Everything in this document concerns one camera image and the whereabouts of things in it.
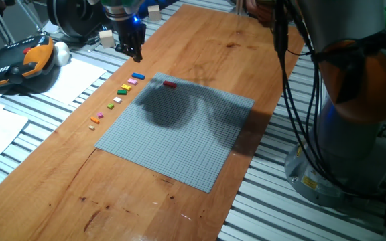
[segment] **white lego brick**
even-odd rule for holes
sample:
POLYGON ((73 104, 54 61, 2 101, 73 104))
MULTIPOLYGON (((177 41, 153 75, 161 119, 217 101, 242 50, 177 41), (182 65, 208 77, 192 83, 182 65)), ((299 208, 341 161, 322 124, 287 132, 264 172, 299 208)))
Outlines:
POLYGON ((99 32, 99 38, 104 48, 114 47, 115 41, 111 30, 99 32))
POLYGON ((121 99, 119 97, 116 97, 116 98, 114 98, 114 102, 116 102, 117 104, 120 104, 121 103, 121 99))
POLYGON ((160 21, 162 19, 162 16, 160 15, 159 5, 149 6, 148 15, 151 21, 160 21))

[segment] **metal slotted table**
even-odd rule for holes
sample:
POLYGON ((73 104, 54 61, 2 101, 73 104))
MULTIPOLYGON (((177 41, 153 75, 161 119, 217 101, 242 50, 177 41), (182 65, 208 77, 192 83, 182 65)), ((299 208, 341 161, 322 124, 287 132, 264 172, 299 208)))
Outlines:
MULTIPOLYGON (((160 22, 148 22, 145 39, 165 23, 183 4, 229 12, 234 8, 225 0, 181 0, 162 10, 160 22)), ((29 121, 17 138, 0 155, 0 183, 79 107, 127 56, 101 45, 91 52, 72 48, 74 58, 104 68, 103 74, 75 101, 63 104, 42 94, 0 98, 5 110, 26 116, 29 121)), ((300 56, 289 78, 300 118, 306 119, 313 81, 313 63, 300 56)), ((219 240, 383 240, 385 206, 370 203, 349 215, 306 201, 288 183, 284 159, 297 141, 283 98, 276 106, 266 132, 245 174, 232 204, 219 240)))

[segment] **wooden tabletop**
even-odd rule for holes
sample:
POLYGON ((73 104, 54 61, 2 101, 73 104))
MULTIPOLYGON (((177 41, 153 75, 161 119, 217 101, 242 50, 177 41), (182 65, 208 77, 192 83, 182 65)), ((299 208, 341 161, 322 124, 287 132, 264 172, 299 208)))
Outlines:
MULTIPOLYGON (((290 50, 302 46, 290 29, 290 50)), ((0 241, 216 240, 281 96, 270 30, 183 5, 145 43, 143 58, 123 64, 0 185, 0 241), (107 109, 132 72, 147 78, 107 109), (210 194, 94 147, 156 72, 255 100, 210 194), (91 131, 98 112, 105 117, 91 131)), ((296 60, 287 55, 289 73, 296 60)))

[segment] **lego brick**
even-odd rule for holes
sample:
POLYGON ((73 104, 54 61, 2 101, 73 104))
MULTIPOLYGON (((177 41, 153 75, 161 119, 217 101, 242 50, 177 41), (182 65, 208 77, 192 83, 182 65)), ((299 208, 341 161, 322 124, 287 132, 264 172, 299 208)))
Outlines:
POLYGON ((128 86, 127 84, 122 85, 121 88, 128 91, 132 89, 132 87, 128 86))
POLYGON ((115 47, 113 32, 111 30, 99 32, 99 38, 101 39, 102 47, 115 47))
POLYGON ((164 81, 163 85, 170 87, 170 88, 177 88, 177 84, 175 84, 173 82, 166 81, 166 80, 164 81))
POLYGON ((117 91, 117 94, 118 94, 118 95, 120 95, 120 94, 126 95, 126 94, 127 94, 127 90, 118 90, 118 91, 117 91))
POLYGON ((138 79, 140 79, 140 80, 145 79, 145 76, 144 76, 144 75, 138 74, 138 73, 133 73, 133 74, 132 74, 132 77, 138 78, 138 79))
POLYGON ((160 21, 162 16, 160 15, 159 5, 149 6, 148 15, 151 21, 160 21))
POLYGON ((134 79, 129 79, 127 82, 130 83, 130 84, 133 84, 133 85, 137 85, 138 84, 138 81, 136 81, 134 79))
POLYGON ((117 104, 120 104, 121 103, 121 99, 119 97, 116 97, 116 98, 114 98, 114 102, 116 102, 117 104))
POLYGON ((90 118, 94 123, 99 124, 99 120, 95 117, 90 118))
POLYGON ((95 147, 209 193, 253 104, 157 73, 95 147))

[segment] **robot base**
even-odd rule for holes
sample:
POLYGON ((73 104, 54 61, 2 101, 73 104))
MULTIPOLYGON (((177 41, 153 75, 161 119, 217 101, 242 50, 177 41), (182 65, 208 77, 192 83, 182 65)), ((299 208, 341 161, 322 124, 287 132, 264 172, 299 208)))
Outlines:
MULTIPOLYGON (((310 148, 305 148, 312 157, 310 148)), ((337 167, 332 171, 338 180, 362 193, 376 193, 386 177, 386 139, 377 139, 369 155, 361 160, 341 159, 324 150, 322 152, 326 162, 330 163, 330 168, 337 167)), ((293 148, 285 160, 285 174, 292 187, 315 204, 335 208, 346 200, 346 195, 340 188, 314 170, 299 145, 293 148)))

